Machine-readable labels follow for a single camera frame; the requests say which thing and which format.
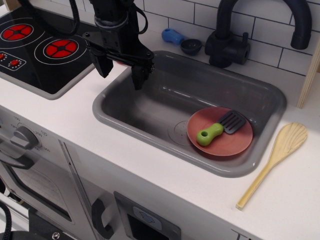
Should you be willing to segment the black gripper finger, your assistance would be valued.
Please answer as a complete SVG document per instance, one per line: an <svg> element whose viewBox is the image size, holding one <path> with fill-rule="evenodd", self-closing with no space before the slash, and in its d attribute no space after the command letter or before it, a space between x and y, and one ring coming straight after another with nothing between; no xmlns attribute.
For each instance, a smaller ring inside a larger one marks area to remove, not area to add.
<svg viewBox="0 0 320 240"><path fill-rule="evenodd" d="M107 55L104 52L97 51L91 48L90 59L98 73L103 78L106 78L113 69L113 61L111 59L108 59Z"/></svg>
<svg viewBox="0 0 320 240"><path fill-rule="evenodd" d="M141 90L144 82L149 78L149 74L153 72L155 65L150 66L132 66L131 78L135 90Z"/></svg>

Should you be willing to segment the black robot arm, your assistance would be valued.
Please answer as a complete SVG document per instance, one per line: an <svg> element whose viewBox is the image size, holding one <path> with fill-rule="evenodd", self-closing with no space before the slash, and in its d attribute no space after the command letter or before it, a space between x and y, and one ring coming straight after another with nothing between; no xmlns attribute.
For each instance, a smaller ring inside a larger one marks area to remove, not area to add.
<svg viewBox="0 0 320 240"><path fill-rule="evenodd" d="M86 32L83 38L87 43L90 59L102 77L107 77L113 62L131 67L131 77L136 90L153 72L154 53L144 46L139 36L148 25L139 28L138 15L145 13L132 0L92 0L96 32Z"/></svg>

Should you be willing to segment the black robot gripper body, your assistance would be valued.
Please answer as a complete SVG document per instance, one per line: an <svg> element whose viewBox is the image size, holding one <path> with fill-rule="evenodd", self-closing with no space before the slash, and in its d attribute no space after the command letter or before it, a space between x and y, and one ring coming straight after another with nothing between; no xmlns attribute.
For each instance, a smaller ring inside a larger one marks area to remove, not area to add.
<svg viewBox="0 0 320 240"><path fill-rule="evenodd" d="M153 67L154 54L140 40L131 27L118 30L101 29L84 33L91 52L98 57L121 62L128 66Z"/></svg>

